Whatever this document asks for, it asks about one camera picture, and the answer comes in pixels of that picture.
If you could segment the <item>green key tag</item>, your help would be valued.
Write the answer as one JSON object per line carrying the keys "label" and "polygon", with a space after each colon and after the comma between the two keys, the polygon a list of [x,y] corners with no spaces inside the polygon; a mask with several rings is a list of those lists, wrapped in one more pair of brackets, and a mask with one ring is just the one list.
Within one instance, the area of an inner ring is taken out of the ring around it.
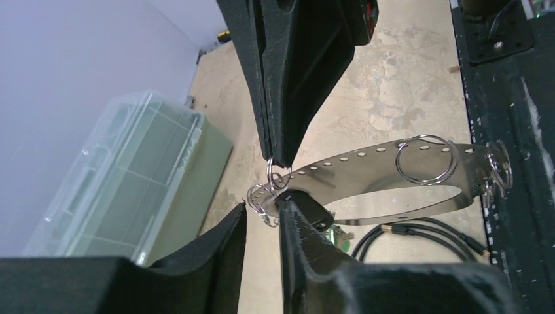
{"label": "green key tag", "polygon": [[348,253],[351,247],[351,240],[355,238],[355,235],[352,232],[345,232],[337,225],[333,225],[325,232],[325,237],[341,251]]}

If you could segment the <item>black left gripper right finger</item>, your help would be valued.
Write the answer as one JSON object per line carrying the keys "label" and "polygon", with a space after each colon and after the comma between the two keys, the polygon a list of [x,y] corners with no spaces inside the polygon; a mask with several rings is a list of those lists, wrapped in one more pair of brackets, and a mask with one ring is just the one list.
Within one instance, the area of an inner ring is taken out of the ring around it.
{"label": "black left gripper right finger", "polygon": [[285,313],[517,313],[505,277],[479,263],[365,264],[329,243],[282,200]]}

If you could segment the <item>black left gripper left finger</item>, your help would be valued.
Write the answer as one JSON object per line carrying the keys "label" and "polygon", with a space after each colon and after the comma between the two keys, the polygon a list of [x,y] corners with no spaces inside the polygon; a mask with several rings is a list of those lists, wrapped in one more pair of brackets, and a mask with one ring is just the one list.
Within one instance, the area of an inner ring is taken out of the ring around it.
{"label": "black left gripper left finger", "polygon": [[123,257],[4,258],[2,313],[236,313],[247,210],[144,268]]}

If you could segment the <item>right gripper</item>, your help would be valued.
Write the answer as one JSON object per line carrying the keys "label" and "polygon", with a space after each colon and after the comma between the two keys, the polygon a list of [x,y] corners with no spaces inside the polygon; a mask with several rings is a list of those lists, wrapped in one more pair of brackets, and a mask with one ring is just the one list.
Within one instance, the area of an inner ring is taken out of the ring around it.
{"label": "right gripper", "polygon": [[370,43],[377,0],[218,0],[251,96],[262,157],[291,167],[315,114]]}

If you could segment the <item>black key tag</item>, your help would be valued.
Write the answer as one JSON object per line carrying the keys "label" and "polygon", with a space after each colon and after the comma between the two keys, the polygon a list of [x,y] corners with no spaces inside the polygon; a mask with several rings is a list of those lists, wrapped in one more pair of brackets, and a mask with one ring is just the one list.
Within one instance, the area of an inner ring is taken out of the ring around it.
{"label": "black key tag", "polygon": [[328,230],[334,223],[333,215],[305,191],[286,190],[274,203],[279,207],[286,201],[293,202],[308,223],[320,232]]}

